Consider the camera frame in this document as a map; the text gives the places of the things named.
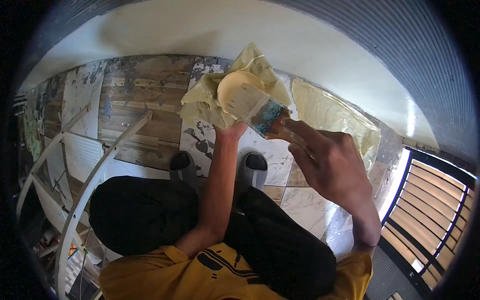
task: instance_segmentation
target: paint brush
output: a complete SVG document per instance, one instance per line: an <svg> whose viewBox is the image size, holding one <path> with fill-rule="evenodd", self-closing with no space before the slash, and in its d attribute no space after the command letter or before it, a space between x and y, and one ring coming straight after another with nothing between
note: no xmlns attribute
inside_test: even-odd
<svg viewBox="0 0 480 300"><path fill-rule="evenodd" d="M245 121L255 132L266 140L283 139L291 142L281 124L284 117L290 117L290 110L269 94L251 84L243 83L232 93L225 110Z"/></svg>

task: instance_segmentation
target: person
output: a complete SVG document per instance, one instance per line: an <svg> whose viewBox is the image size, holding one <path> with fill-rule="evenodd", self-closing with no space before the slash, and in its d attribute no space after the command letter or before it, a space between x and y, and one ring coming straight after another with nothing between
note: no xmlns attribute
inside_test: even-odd
<svg viewBox="0 0 480 300"><path fill-rule="evenodd" d="M247 128L240 122L215 127L200 200L186 152L172 158L171 180L114 177L97 187L91 226L105 246L124 255L100 274L105 299L362 299L381 222L353 139L289 118L282 124L307 183L352 215L351 253L336 262L326 244L261 191L263 155L242 159L235 187L238 143Z"/></svg>

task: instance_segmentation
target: foot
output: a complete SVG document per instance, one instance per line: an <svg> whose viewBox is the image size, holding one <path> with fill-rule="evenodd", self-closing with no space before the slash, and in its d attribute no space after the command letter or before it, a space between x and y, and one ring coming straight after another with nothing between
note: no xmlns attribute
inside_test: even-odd
<svg viewBox="0 0 480 300"><path fill-rule="evenodd" d="M266 158L258 152L249 152L241 160L238 172L240 192L245 192L249 187L259 190L264 189L267 179L268 164Z"/></svg>
<svg viewBox="0 0 480 300"><path fill-rule="evenodd" d="M183 181L198 192L198 178L192 156L186 151L180 151L170 160L170 180Z"/></svg>

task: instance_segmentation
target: black pants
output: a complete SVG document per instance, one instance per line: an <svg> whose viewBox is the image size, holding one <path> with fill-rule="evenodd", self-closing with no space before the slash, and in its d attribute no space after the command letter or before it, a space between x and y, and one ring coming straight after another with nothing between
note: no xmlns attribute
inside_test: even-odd
<svg viewBox="0 0 480 300"><path fill-rule="evenodd" d="M315 299L335 281L330 248L295 223L262 191L239 196L224 243L240 253L273 291L288 299ZM174 245L197 222L198 196L183 182L113 177L91 197L90 224L109 249L145 254Z"/></svg>

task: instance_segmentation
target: yellow t-shirt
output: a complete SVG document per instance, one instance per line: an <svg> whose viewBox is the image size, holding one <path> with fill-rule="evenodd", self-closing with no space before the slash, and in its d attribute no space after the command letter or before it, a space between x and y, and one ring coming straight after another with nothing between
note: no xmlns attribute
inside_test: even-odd
<svg viewBox="0 0 480 300"><path fill-rule="evenodd" d="M372 277L370 256L351 253L337 263L336 271L331 294L319 300L361 300ZM174 246L163 246L119 258L100 274L106 300L284 299L259 280L243 257L224 243L200 251L192 260Z"/></svg>

